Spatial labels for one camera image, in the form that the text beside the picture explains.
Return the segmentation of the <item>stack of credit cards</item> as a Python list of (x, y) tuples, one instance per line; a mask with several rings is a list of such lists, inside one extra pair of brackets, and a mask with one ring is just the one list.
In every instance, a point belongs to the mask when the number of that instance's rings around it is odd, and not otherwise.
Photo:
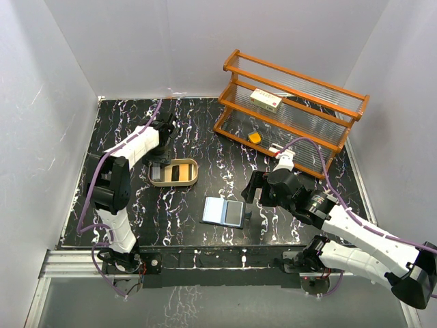
[(150, 179), (152, 181), (161, 182), (163, 177), (162, 171), (163, 169), (160, 163), (153, 163), (150, 168)]

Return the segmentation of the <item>white red small box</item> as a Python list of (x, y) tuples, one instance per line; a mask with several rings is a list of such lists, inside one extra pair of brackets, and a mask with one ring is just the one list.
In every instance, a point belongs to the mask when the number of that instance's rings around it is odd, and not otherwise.
[(272, 113), (276, 113), (282, 103), (282, 97), (271, 94), (259, 88), (253, 90), (249, 96), (249, 99), (255, 106)]

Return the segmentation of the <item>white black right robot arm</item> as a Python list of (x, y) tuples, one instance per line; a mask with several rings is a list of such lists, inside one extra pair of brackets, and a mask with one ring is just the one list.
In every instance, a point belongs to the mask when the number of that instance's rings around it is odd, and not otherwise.
[(436, 246), (416, 244), (361, 219), (328, 191), (310, 190), (288, 169), (254, 171), (241, 196), (262, 206), (281, 207), (297, 220), (351, 243), (350, 247), (316, 236), (301, 255), (312, 271), (339, 269), (388, 288), (400, 301), (424, 310), (436, 287)]

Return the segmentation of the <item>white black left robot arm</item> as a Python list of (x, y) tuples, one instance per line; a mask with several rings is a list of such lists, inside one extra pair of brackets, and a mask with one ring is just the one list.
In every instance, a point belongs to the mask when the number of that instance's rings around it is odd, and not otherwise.
[(89, 157), (91, 176), (85, 185), (86, 200), (94, 205), (109, 235), (102, 260), (127, 273), (135, 272), (141, 264), (139, 243), (126, 210), (132, 191), (130, 170), (138, 162), (158, 169), (170, 165), (170, 145), (176, 134), (175, 115), (162, 113), (136, 127), (127, 138), (103, 154)]

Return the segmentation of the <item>black credit card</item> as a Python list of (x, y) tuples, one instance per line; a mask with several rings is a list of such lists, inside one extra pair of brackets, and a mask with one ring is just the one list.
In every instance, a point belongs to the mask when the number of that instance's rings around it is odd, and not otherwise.
[(225, 213), (225, 223), (230, 226), (239, 226), (242, 222), (244, 204), (237, 201), (228, 201)]

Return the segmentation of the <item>white black small device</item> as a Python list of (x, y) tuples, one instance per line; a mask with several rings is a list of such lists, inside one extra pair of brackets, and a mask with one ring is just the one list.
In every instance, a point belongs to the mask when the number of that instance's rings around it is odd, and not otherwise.
[(284, 149), (283, 146), (280, 146), (277, 143), (272, 143), (268, 149), (270, 152), (274, 153), (275, 159), (278, 161), (281, 159), (289, 159), (291, 161), (294, 160), (295, 152), (290, 149)]

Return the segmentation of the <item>small orange yellow block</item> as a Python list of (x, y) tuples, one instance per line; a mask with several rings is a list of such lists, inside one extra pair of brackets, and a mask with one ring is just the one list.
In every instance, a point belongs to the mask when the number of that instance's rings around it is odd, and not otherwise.
[(262, 141), (262, 137), (258, 132), (253, 132), (248, 134), (248, 140), (252, 144), (259, 144)]

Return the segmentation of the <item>orange wooden shelf rack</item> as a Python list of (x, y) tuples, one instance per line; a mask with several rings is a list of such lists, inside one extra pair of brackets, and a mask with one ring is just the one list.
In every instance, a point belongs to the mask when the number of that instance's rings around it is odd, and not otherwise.
[[(355, 122), (369, 102), (357, 94), (235, 50), (223, 64), (231, 78), (218, 98), (224, 112), (214, 131), (267, 156), (271, 144), (294, 144), (295, 168), (323, 178), (339, 154)], [(249, 96), (259, 88), (282, 97), (276, 113), (255, 106)], [(258, 132), (262, 141), (253, 144), (248, 134)]]

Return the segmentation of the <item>black blue card holder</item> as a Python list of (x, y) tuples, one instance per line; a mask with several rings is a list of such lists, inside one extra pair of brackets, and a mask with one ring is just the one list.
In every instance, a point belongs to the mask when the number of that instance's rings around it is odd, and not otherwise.
[(219, 197), (207, 197), (203, 210), (201, 223), (242, 229), (244, 225), (243, 216), (242, 216), (242, 222), (239, 226), (227, 225), (225, 223), (225, 213), (226, 213), (226, 206), (228, 201), (235, 201), (235, 200), (225, 200)]

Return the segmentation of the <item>beige oval plastic tray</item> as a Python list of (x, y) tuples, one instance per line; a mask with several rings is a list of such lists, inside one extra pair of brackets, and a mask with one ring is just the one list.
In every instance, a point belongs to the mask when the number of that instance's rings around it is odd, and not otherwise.
[[(171, 180), (171, 168), (173, 165), (180, 165), (180, 180)], [(198, 179), (198, 164), (194, 159), (172, 159), (168, 166), (161, 166), (163, 177), (161, 182), (150, 179), (150, 168), (148, 178), (155, 187), (189, 187), (194, 185)]]

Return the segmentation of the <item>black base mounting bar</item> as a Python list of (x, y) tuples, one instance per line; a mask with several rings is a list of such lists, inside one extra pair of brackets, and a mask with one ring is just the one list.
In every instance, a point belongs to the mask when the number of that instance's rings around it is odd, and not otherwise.
[(178, 286), (280, 286), (300, 288), (308, 274), (283, 259), (301, 252), (301, 246), (169, 246), (143, 247), (141, 253), (157, 260), (149, 262), (141, 278), (144, 288)]

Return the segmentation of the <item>black card in tray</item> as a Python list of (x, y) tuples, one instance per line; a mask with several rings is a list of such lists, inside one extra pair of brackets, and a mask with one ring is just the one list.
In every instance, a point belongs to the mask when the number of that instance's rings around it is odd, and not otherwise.
[(179, 181), (180, 180), (180, 165), (173, 165), (171, 168), (171, 180)]

